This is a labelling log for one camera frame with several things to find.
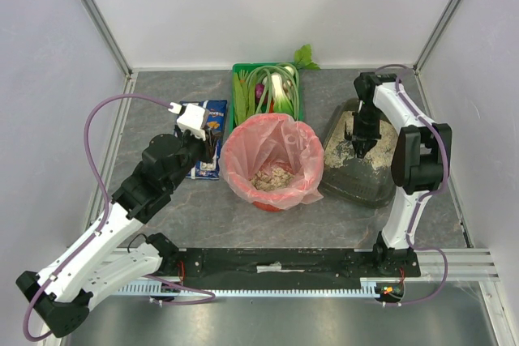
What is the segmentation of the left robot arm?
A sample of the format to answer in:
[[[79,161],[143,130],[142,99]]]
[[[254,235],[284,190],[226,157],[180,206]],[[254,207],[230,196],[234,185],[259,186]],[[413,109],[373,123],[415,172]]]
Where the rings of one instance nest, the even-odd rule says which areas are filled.
[[[49,333],[62,338],[76,330],[101,301],[134,279],[175,267],[178,247],[164,234],[149,235],[137,249],[103,266],[131,234],[147,224],[199,162],[210,163],[221,134],[208,128],[196,138],[189,130],[155,136],[132,174],[113,193],[109,208],[58,259],[16,280]]]

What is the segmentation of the black litter scoop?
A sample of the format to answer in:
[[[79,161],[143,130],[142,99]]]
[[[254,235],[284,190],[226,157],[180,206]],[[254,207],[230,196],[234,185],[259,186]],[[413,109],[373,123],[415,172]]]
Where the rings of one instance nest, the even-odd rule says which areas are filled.
[[[353,128],[345,126],[344,137],[346,141],[352,142],[354,140]]]

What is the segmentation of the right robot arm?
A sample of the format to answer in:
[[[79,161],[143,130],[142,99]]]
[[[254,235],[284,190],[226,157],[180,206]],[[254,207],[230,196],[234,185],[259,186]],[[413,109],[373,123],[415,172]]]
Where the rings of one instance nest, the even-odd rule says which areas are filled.
[[[356,157],[365,157],[382,139],[383,118],[398,134],[391,164],[397,190],[388,222],[372,249],[373,266],[400,277],[419,276],[414,234],[429,198],[448,187],[452,129],[420,110],[395,74],[363,72],[354,88],[359,107],[345,137]]]

